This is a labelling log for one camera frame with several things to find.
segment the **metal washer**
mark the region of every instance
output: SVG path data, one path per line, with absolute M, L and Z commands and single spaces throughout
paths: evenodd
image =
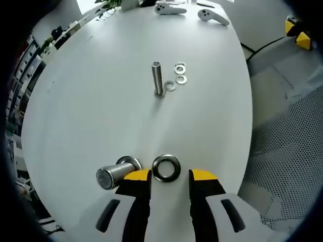
M 130 163 L 133 164 L 133 166 L 137 169 L 137 170 L 141 170 L 142 166 L 139 162 L 139 160 L 137 160 L 135 157 L 132 156 L 123 156 L 121 157 L 116 164 L 123 164 L 123 163 Z
M 176 89 L 176 83 L 174 81 L 166 81 L 164 83 L 164 89 L 166 91 L 172 92 L 172 91 L 174 91 Z
M 159 164 L 162 162 L 167 162 L 167 161 L 171 162 L 174 166 L 174 172 L 170 176 L 161 175 L 160 172 L 158 171 Z M 175 181 L 179 177 L 180 173 L 181 173 L 181 165 L 180 165 L 178 159 L 173 155 L 168 155 L 168 154 L 161 155 L 161 156 L 157 157 L 152 164 L 153 176 L 157 180 L 159 180 L 163 183 L 170 183 L 170 182 Z
M 178 75 L 182 75 L 186 72 L 186 67 L 183 64 L 176 64 L 174 67 L 174 72 Z
M 184 85 L 187 82 L 187 77 L 184 75 L 179 75 L 176 77 L 175 81 L 180 85 Z

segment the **small metal washer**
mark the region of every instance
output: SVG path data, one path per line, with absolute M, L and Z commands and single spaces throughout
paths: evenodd
M 174 166 L 174 173 L 170 176 L 161 175 L 158 171 L 158 166 L 162 162 L 171 162 Z M 157 180 L 163 183 L 170 183 L 175 181 L 181 173 L 181 165 L 174 155 L 161 155 L 155 159 L 152 164 L 152 174 Z
M 180 84 L 180 85 L 183 85 L 187 82 L 187 77 L 184 76 L 184 75 L 178 75 L 175 79 L 175 81 Z
M 176 89 L 176 83 L 174 81 L 166 81 L 164 83 L 164 89 L 166 91 L 172 92 Z
M 178 75 L 182 75 L 186 72 L 186 67 L 183 64 L 177 64 L 174 67 L 174 72 Z

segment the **white vr controller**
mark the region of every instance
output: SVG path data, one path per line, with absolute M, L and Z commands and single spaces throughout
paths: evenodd
M 209 9 L 202 9 L 197 13 L 198 17 L 203 21 L 209 21 L 211 19 L 217 20 L 219 23 L 227 26 L 229 25 L 229 21 L 223 18 L 221 15 L 209 10 Z
M 159 15 L 171 15 L 171 14 L 184 14 L 187 11 L 186 11 L 186 9 L 173 8 L 169 4 L 162 3 L 162 4 L 156 5 L 155 12 Z M 203 21 L 209 21 L 209 20 L 213 19 L 225 26 L 229 25 L 228 20 L 226 20 L 221 15 L 219 15 L 209 9 L 202 9 L 202 10 L 198 11 L 197 15 Z
M 187 12 L 186 9 L 173 8 L 168 4 L 157 4 L 155 12 L 159 15 L 170 15 L 170 14 L 184 14 Z

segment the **wall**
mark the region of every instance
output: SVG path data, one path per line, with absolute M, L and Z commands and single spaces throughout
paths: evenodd
M 62 0 L 53 11 L 35 25 L 32 30 L 32 35 L 36 42 L 42 46 L 44 41 L 50 37 L 53 29 L 58 26 L 66 29 L 70 23 L 78 21 L 81 18 L 82 14 L 76 0 Z
M 88 11 L 86 11 L 84 14 L 83 14 L 83 16 L 87 16 L 87 15 L 90 15 L 90 16 L 94 16 L 94 15 L 96 15 L 96 11 L 98 10 L 98 9 L 101 9 L 101 10 L 104 10 L 104 9 L 102 9 L 101 7 L 102 6 L 104 6 L 105 5 L 105 3 L 101 3 L 101 4 L 99 4 L 99 5 L 97 5 L 94 9 L 91 9 L 91 10 L 88 10 Z
M 85 14 L 89 14 L 88 12 L 92 9 L 98 7 L 99 5 L 102 6 L 102 3 L 94 3 L 95 0 L 76 0 L 77 4 L 79 5 L 81 13 L 85 16 Z
M 229 16 L 240 41 L 257 50 L 285 35 L 285 19 L 291 13 L 283 0 L 210 0 Z

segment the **yellow object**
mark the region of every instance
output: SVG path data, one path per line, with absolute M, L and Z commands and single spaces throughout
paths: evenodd
M 311 49 L 311 39 L 305 34 L 301 32 L 296 39 L 296 44 L 304 49 L 310 50 Z
M 149 169 L 137 170 L 125 176 L 124 180 L 147 180 Z
M 192 169 L 194 180 L 216 180 L 217 176 L 206 170 Z
M 285 33 L 287 34 L 291 28 L 294 26 L 294 24 L 288 20 L 285 21 Z

